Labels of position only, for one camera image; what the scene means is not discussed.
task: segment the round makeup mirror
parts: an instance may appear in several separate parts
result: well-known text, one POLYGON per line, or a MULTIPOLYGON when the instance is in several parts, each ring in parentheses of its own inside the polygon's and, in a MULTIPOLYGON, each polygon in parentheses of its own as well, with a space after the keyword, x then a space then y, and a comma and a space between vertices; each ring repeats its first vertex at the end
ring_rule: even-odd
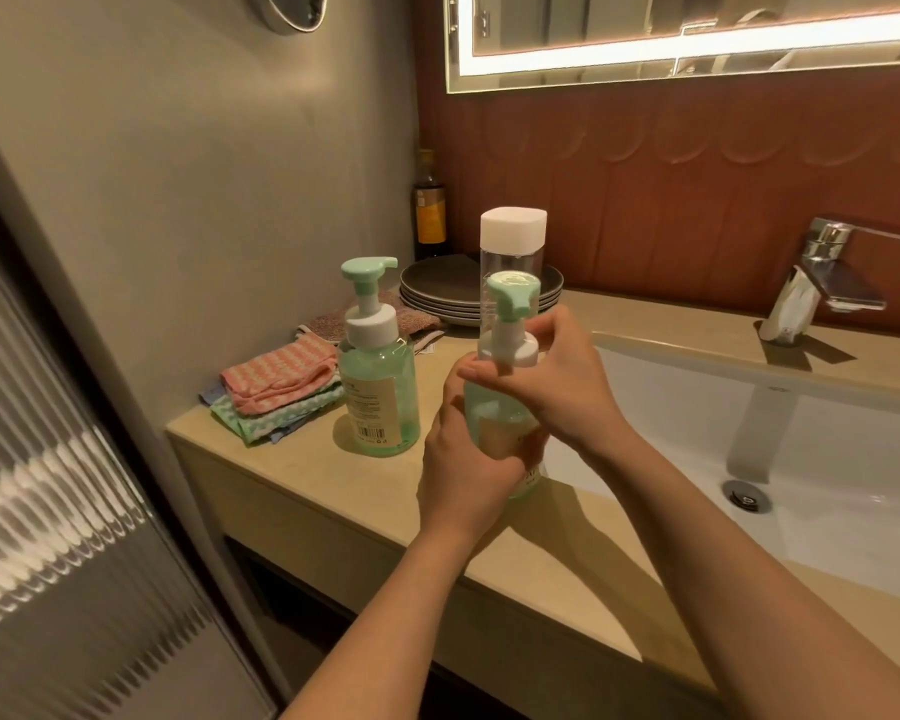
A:
POLYGON ((327 0, 252 0, 275 33, 312 33, 324 22, 327 0))

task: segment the faucet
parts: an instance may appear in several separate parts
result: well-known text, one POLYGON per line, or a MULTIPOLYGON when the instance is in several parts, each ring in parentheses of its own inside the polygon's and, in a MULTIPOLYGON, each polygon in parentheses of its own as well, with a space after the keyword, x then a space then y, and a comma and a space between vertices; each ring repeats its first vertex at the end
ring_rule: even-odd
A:
POLYGON ((780 289, 769 317, 760 325, 761 341, 795 346, 810 326, 821 298, 834 313, 882 311, 887 307, 883 296, 840 259, 854 230, 900 240, 900 234, 894 232, 815 216, 804 238, 803 252, 780 289))

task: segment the forearm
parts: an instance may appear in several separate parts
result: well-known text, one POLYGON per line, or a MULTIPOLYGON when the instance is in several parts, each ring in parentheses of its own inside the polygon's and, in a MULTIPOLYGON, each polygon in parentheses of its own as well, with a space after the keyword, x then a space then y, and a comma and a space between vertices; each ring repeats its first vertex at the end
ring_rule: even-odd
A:
POLYGON ((737 713, 900 720, 900 668, 659 452, 617 426, 584 459, 620 500, 737 713))
POLYGON ((418 535, 284 720, 416 717, 444 605, 472 548, 418 535))

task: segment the green soap bottle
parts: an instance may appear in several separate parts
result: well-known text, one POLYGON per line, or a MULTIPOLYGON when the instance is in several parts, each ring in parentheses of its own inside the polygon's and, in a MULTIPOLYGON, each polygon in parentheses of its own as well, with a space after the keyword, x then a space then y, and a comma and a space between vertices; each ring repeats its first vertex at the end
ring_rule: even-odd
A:
MULTIPOLYGON (((540 278, 519 270, 501 270, 486 278, 486 289, 496 301, 496 313, 490 330, 480 336, 477 357, 510 368, 535 366, 540 345, 526 332, 524 321, 537 314, 534 303, 540 296, 540 278)), ((485 386, 466 382, 463 405, 470 439, 497 460, 513 455, 538 426, 527 407, 485 386)), ((545 474, 543 465, 537 465, 510 497, 525 496, 545 474)))
POLYGON ((420 438, 414 348, 400 336, 394 306, 378 296, 377 281, 396 266, 396 257, 357 257, 340 266, 357 305, 343 317, 339 375, 357 447, 374 457, 399 454, 420 438))

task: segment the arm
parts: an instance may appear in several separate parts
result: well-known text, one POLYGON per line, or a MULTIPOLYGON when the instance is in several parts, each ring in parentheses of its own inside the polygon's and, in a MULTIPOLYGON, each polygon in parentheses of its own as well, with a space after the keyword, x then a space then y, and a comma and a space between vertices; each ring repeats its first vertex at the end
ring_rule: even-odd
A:
POLYGON ((714 682, 760 720, 900 720, 900 667, 714 506, 627 423, 600 356, 565 308, 528 322, 550 352, 461 375, 520 399, 626 510, 714 682))
POLYGON ((487 457, 470 440, 463 397, 455 367, 426 438, 420 532, 283 720, 417 717, 450 590, 524 473, 543 456, 539 433, 519 456, 487 457))

